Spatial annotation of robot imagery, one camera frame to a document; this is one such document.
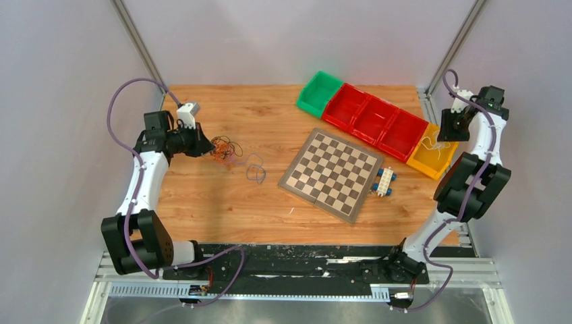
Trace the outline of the red bin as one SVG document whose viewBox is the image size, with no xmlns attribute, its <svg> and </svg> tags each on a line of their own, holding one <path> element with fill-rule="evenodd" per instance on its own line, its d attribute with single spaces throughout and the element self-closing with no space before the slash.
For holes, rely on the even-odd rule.
<svg viewBox="0 0 572 324">
<path fill-rule="evenodd" d="M 344 132 L 349 132 L 358 111 L 370 97 L 370 94 L 344 83 L 326 105 L 321 119 Z"/>
<path fill-rule="evenodd" d="M 358 109 L 350 124 L 349 133 L 376 146 L 398 110 L 397 106 L 378 97 L 370 96 Z"/>
<path fill-rule="evenodd" d="M 417 147 L 427 126 L 426 120 L 399 109 L 382 132 L 376 147 L 405 163 Z"/>
</svg>

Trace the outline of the yellow plastic bin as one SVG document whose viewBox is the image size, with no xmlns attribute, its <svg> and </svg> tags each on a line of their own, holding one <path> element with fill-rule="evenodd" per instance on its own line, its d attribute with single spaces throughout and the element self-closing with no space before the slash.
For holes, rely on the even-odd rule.
<svg viewBox="0 0 572 324">
<path fill-rule="evenodd" d="M 408 166 L 433 180 L 439 180 L 445 174 L 459 146 L 458 142 L 437 141 L 439 130 L 438 125 L 428 124 L 423 136 L 406 162 Z"/>
</svg>

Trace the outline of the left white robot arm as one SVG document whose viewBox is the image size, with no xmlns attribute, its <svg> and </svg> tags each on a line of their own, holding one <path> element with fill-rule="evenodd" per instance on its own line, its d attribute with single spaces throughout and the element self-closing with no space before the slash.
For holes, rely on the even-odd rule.
<svg viewBox="0 0 572 324">
<path fill-rule="evenodd" d="M 127 194 L 115 216 L 102 220 L 109 256 L 120 275 L 180 265 L 189 279 L 199 279 L 206 261 L 195 241 L 175 242 L 156 214 L 163 178 L 176 154 L 201 157 L 214 150 L 196 121 L 198 106 L 144 114 L 145 129 L 134 147 L 134 170 Z"/>
</svg>

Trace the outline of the red bin middle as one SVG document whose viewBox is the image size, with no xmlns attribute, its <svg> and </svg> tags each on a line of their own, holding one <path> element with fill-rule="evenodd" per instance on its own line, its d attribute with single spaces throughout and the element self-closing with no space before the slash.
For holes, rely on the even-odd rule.
<svg viewBox="0 0 572 324">
<path fill-rule="evenodd" d="M 398 110 L 397 106 L 378 97 L 370 96 L 358 109 L 350 124 L 349 133 L 376 146 Z"/>
</svg>

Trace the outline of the wooden chessboard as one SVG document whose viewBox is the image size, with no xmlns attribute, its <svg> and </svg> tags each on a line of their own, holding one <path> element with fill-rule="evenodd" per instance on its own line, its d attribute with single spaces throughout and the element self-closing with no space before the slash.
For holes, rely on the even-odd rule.
<svg viewBox="0 0 572 324">
<path fill-rule="evenodd" d="M 278 187 L 353 224 L 383 161 L 378 153 L 314 128 Z"/>
</svg>

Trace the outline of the white blue toy block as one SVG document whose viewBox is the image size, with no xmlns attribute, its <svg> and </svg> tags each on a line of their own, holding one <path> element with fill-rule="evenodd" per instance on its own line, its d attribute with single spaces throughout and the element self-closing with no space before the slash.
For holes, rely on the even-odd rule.
<svg viewBox="0 0 572 324">
<path fill-rule="evenodd" d="M 377 176 L 379 181 L 373 184 L 373 193 L 379 197 L 390 196 L 392 193 L 390 185 L 397 178 L 397 174 L 391 168 L 383 168 L 378 170 Z"/>
</svg>

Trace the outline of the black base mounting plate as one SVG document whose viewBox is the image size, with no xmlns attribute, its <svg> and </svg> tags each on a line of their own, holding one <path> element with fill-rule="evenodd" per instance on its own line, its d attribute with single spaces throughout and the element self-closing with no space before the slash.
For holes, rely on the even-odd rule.
<svg viewBox="0 0 572 324">
<path fill-rule="evenodd" d="M 365 296 L 389 284 L 377 268 L 390 246 L 248 244 L 198 267 L 166 270 L 165 280 L 205 280 L 218 294 Z"/>
</svg>

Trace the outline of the green plastic bin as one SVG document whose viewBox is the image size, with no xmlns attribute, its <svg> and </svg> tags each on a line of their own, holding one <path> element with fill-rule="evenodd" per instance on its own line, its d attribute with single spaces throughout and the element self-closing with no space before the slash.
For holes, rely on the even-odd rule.
<svg viewBox="0 0 572 324">
<path fill-rule="evenodd" d="M 344 82 L 324 71 L 317 72 L 300 92 L 297 107 L 320 119 Z"/>
</svg>

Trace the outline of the aluminium frame rail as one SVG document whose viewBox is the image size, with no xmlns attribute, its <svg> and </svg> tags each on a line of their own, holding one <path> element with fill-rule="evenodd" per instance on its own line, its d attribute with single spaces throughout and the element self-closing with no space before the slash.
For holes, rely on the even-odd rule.
<svg viewBox="0 0 572 324">
<path fill-rule="evenodd" d="M 467 288 L 479 290 L 486 302 L 486 313 L 493 323 L 512 323 L 513 318 L 501 287 L 496 268 L 491 259 L 485 258 L 437 258 L 437 263 L 449 265 L 453 274 L 448 288 Z M 110 297 L 145 298 L 201 298 L 191 292 L 191 286 L 197 281 L 149 279 L 144 275 L 126 276 L 112 273 L 109 255 L 104 253 L 96 278 L 86 302 L 81 323 L 99 323 L 103 319 L 105 307 Z M 359 294 L 298 294 L 247 292 L 243 294 L 225 293 L 223 300 L 279 301 L 279 302 L 373 302 L 386 304 L 390 300 L 391 290 L 396 284 L 368 283 L 365 291 Z"/>
</svg>

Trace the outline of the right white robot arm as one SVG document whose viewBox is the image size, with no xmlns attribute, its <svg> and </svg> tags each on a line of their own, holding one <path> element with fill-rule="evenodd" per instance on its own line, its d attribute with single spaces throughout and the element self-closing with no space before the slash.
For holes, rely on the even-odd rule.
<svg viewBox="0 0 572 324">
<path fill-rule="evenodd" d="M 442 177 L 431 216 L 384 260 L 381 271 L 393 282 L 410 283 L 420 276 L 442 240 L 461 224 L 483 217 L 511 178 L 500 155 L 509 120 L 504 89 L 490 85 L 474 94 L 455 86 L 449 94 L 454 101 L 442 111 L 438 140 L 467 142 L 468 150 Z"/>
</svg>

